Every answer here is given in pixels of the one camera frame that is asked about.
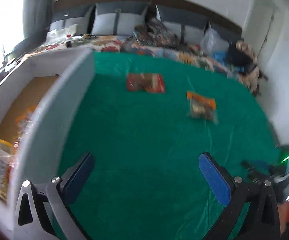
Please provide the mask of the orange clear snack pack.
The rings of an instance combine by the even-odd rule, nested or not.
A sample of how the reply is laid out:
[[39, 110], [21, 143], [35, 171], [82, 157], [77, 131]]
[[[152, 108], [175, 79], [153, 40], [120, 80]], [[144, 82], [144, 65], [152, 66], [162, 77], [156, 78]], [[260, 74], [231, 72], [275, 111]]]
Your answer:
[[16, 153], [19, 144], [22, 140], [23, 134], [27, 125], [31, 122], [31, 117], [36, 109], [37, 105], [28, 107], [20, 116], [16, 118], [17, 135], [13, 137], [13, 152]]

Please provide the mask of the brown dried snack pack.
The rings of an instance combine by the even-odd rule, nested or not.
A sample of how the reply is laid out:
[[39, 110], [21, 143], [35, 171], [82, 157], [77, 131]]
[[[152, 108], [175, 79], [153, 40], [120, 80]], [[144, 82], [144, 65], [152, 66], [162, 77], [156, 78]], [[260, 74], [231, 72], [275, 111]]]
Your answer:
[[207, 98], [191, 91], [186, 92], [186, 97], [190, 103], [190, 117], [205, 119], [214, 123], [218, 122], [215, 99]]

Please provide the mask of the beige patterned cloth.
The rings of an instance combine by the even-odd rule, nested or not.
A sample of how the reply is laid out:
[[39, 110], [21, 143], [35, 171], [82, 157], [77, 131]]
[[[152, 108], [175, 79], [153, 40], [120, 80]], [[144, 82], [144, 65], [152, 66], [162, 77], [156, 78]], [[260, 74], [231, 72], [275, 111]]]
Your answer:
[[259, 79], [268, 81], [268, 77], [260, 70], [255, 51], [248, 43], [242, 40], [237, 41], [235, 47], [239, 52], [242, 52], [247, 59], [251, 60], [251, 63], [248, 63], [244, 67], [244, 72], [240, 74], [238, 80], [249, 89], [253, 96], [261, 95]]

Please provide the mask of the green bed cover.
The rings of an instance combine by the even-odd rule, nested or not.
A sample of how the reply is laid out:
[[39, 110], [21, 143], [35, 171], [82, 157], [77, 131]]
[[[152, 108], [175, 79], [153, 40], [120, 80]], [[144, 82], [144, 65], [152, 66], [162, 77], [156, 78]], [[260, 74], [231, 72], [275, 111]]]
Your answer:
[[[224, 207], [200, 172], [200, 154], [241, 177], [245, 159], [277, 163], [266, 115], [236, 80], [168, 59], [94, 57], [59, 167], [63, 173], [86, 152], [95, 157], [70, 207], [92, 239], [201, 239]], [[165, 92], [127, 90], [129, 73], [162, 75]], [[187, 91], [215, 99], [217, 123], [190, 117]]]

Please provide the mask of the black bag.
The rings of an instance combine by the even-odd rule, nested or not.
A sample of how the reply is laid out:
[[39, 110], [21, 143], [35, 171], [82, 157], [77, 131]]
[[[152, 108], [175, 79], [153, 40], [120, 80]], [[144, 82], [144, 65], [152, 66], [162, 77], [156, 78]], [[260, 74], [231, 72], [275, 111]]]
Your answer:
[[240, 73], [247, 75], [256, 68], [257, 55], [248, 43], [240, 40], [230, 45], [225, 62], [240, 67]]

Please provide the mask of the floral bed sheet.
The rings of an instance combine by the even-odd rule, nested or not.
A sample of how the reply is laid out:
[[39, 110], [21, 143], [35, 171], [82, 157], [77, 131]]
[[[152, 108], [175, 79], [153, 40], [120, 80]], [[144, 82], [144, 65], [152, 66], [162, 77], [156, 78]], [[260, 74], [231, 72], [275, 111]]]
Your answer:
[[136, 38], [132, 36], [93, 36], [87, 34], [75, 36], [70, 41], [73, 47], [89, 47], [97, 52], [130, 53], [165, 58], [211, 72], [223, 73], [227, 77], [241, 82], [247, 80], [247, 76], [241, 72], [244, 70], [243, 67], [221, 63], [206, 55], [198, 45], [189, 45], [176, 50], [174, 48], [143, 46], [138, 44]]

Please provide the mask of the blue plastic bag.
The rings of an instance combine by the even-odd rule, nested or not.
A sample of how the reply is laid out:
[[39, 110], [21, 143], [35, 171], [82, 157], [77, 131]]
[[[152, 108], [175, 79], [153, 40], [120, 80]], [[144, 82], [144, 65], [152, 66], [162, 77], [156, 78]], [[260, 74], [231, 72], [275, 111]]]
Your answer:
[[211, 56], [214, 60], [224, 63], [227, 57], [226, 51], [216, 51]]

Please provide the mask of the red snack pack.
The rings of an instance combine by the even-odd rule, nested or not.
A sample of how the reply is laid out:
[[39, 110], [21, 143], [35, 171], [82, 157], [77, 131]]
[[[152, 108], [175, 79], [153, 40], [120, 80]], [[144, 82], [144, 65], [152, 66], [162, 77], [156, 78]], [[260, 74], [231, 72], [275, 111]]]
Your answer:
[[145, 91], [148, 93], [164, 93], [165, 84], [162, 75], [157, 73], [129, 73], [127, 90], [131, 92]]

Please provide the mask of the white storage box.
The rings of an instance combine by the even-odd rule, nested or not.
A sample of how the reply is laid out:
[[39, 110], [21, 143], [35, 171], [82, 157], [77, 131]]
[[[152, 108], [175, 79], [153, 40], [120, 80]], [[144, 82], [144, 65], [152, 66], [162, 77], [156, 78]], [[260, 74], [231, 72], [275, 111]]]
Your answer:
[[38, 102], [25, 130], [16, 168], [11, 172], [7, 202], [0, 200], [0, 231], [13, 238], [17, 198], [22, 182], [44, 183], [57, 174], [61, 153], [80, 102], [95, 75], [90, 48], [48, 51], [30, 56], [0, 83], [0, 124], [11, 104], [35, 77], [56, 74], [55, 83]]

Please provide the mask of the far right grey pillow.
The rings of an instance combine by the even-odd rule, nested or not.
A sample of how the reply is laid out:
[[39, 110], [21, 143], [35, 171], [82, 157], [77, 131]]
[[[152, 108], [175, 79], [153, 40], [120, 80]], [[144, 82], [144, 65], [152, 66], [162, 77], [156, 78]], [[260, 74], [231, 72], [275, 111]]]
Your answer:
[[209, 27], [212, 31], [215, 31], [216, 38], [214, 45], [212, 46], [212, 52], [227, 51], [230, 45], [235, 44], [237, 41], [243, 40], [241, 34], [235, 34], [233, 31], [221, 27], [213, 22], [209, 21]]

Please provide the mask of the grey pillow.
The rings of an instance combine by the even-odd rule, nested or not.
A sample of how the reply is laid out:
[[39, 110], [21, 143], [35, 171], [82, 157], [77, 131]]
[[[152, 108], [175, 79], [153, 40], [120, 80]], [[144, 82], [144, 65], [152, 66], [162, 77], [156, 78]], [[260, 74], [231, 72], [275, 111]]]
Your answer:
[[233, 31], [221, 27], [213, 22], [209, 21], [209, 27], [212, 31], [215, 31], [216, 38], [214, 45], [212, 46], [212, 52], [227, 51], [230, 45], [235, 44], [237, 41], [243, 40], [241, 34], [235, 34]]
[[117, 1], [97, 3], [92, 35], [129, 36], [138, 25], [144, 25], [148, 2]]
[[49, 31], [65, 29], [76, 24], [76, 34], [86, 34], [94, 6], [85, 4], [54, 12]]
[[206, 16], [184, 9], [156, 5], [157, 17], [182, 44], [200, 44], [208, 22]]

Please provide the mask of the floral folded blanket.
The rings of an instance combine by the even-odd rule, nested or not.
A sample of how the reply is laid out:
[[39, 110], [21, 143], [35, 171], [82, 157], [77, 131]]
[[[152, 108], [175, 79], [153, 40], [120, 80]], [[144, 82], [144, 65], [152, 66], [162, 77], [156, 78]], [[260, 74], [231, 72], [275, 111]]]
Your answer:
[[139, 45], [177, 49], [181, 46], [177, 35], [168, 31], [167, 27], [156, 17], [152, 17], [144, 25], [137, 25], [133, 32]]

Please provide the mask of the wooden headboard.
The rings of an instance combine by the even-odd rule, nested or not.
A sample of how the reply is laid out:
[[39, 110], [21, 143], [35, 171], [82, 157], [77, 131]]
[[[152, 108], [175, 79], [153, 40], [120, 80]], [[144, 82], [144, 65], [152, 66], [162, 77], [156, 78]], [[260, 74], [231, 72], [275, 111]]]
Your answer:
[[53, 12], [65, 10], [68, 8], [76, 7], [84, 4], [94, 4], [99, 2], [115, 2], [115, 1], [138, 1], [138, 2], [148, 2], [151, 4], [151, 11], [155, 12], [155, 5], [162, 5], [166, 7], [172, 7], [176, 9], [184, 9], [190, 12], [202, 14], [207, 17], [211, 22], [220, 25], [235, 34], [241, 35], [242, 28], [240, 25], [229, 20], [227, 16], [218, 14], [217, 12], [210, 10], [200, 4], [193, 3], [187, 0], [58, 0], [53, 3]]

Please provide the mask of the left grey pillow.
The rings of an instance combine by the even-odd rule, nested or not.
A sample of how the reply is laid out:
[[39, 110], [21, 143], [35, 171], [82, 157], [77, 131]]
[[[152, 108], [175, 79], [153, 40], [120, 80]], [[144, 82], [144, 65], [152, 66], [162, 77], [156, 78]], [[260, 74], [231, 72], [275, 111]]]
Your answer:
[[49, 31], [65, 29], [76, 24], [76, 34], [86, 34], [94, 6], [85, 4], [54, 12]]

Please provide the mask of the grey curtain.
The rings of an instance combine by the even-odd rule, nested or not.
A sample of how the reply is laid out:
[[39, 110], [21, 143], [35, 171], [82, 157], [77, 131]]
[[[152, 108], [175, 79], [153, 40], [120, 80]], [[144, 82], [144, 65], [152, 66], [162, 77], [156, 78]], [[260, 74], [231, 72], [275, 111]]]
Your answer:
[[23, 34], [29, 38], [51, 24], [54, 0], [23, 0]]

